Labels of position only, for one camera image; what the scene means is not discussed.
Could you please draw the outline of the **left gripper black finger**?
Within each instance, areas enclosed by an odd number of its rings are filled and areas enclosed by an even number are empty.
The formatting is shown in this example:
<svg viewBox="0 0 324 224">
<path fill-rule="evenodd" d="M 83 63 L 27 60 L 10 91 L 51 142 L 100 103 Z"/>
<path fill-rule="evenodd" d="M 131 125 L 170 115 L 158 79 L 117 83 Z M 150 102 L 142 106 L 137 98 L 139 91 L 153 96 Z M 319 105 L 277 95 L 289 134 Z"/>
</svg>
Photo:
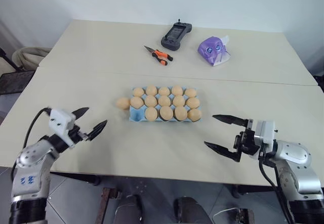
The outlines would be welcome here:
<svg viewBox="0 0 324 224">
<path fill-rule="evenodd" d="M 105 126 L 107 125 L 108 120 L 104 120 L 102 122 L 100 122 L 99 124 L 97 124 L 93 130 L 87 134 L 88 136 L 88 141 L 92 141 L 94 138 L 96 138 L 105 128 Z"/>
<path fill-rule="evenodd" d="M 89 110 L 89 107 L 82 107 L 77 110 L 74 110 L 72 114 L 75 116 L 76 119 L 81 118 L 87 111 Z"/>
</svg>

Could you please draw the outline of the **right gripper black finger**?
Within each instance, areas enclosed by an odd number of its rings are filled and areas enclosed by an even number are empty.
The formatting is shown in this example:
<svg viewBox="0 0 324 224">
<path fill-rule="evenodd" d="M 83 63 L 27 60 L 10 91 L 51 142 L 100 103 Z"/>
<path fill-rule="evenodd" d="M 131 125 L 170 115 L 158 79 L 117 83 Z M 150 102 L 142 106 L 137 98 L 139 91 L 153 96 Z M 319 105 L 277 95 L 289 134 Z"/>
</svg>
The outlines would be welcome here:
<svg viewBox="0 0 324 224">
<path fill-rule="evenodd" d="M 209 147 L 210 149 L 212 149 L 214 152 L 216 152 L 219 155 L 222 155 L 224 157 L 230 158 L 235 162 L 240 162 L 240 158 L 241 158 L 241 152 L 236 151 L 236 152 L 230 152 L 227 148 L 217 145 L 217 144 L 213 144 L 213 143 L 209 143 L 204 141 L 204 144 Z"/>
<path fill-rule="evenodd" d="M 248 126 L 247 119 L 238 118 L 236 116 L 218 114 L 218 115 L 213 115 L 212 117 L 223 122 L 223 123 L 235 124 L 235 125 L 239 125 L 239 126 L 243 126 L 243 127 Z"/>
</svg>

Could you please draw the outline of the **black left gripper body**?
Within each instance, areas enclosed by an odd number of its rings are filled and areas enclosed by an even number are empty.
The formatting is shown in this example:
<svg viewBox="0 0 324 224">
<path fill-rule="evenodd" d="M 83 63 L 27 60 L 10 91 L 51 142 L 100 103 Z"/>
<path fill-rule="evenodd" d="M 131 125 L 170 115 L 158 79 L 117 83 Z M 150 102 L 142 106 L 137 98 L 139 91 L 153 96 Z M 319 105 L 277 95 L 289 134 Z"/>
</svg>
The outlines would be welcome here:
<svg viewBox="0 0 324 224">
<path fill-rule="evenodd" d="M 80 131 L 80 127 L 77 125 L 74 125 L 73 128 L 69 130 L 68 137 L 72 141 L 72 143 L 69 144 L 70 147 L 75 147 L 77 143 L 90 139 L 86 133 Z"/>
</svg>

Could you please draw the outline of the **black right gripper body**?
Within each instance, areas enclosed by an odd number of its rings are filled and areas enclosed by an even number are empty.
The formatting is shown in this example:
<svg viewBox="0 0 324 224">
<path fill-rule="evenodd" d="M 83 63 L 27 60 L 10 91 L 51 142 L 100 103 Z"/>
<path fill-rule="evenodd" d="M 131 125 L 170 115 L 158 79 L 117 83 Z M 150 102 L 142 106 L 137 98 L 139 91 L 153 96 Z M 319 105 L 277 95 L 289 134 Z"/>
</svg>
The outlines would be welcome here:
<svg viewBox="0 0 324 224">
<path fill-rule="evenodd" d="M 237 158 L 240 158 L 242 153 L 253 156 L 260 149 L 260 146 L 255 144 L 255 132 L 252 130 L 253 120 L 237 118 L 233 123 L 245 127 L 245 130 L 235 137 L 233 147 L 236 149 Z"/>
</svg>

